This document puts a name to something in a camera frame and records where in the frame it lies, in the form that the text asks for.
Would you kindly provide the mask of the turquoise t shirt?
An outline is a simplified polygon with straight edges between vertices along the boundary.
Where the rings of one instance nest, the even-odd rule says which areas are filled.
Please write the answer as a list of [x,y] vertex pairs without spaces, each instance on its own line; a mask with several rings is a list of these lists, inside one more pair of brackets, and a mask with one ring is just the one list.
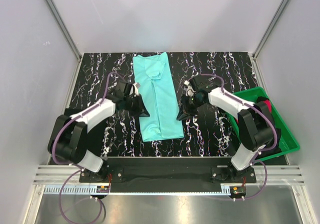
[[139,119],[144,142],[179,139],[184,137],[177,94],[167,53],[133,57],[134,81],[150,117]]

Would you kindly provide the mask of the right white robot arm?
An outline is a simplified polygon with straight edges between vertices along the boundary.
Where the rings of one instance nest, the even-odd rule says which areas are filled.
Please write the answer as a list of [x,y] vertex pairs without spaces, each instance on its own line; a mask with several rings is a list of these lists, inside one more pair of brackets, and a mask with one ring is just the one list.
[[181,97],[177,120],[182,121],[198,114],[202,105],[216,106],[237,120],[240,146],[231,158],[227,169],[228,179],[239,182],[245,170],[254,164],[262,152],[270,151],[278,144],[278,134],[269,105],[244,100],[224,90],[222,87],[193,89],[188,86]]

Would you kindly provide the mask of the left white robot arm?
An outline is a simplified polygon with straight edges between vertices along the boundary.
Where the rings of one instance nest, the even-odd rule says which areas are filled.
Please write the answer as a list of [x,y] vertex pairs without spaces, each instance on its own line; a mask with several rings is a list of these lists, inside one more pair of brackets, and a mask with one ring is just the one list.
[[74,115],[60,115],[54,124],[48,152],[58,165],[72,164],[90,171],[97,182],[108,177],[108,164],[89,150],[90,131],[117,111],[126,110],[134,117],[150,117],[140,94],[117,97],[108,94]]

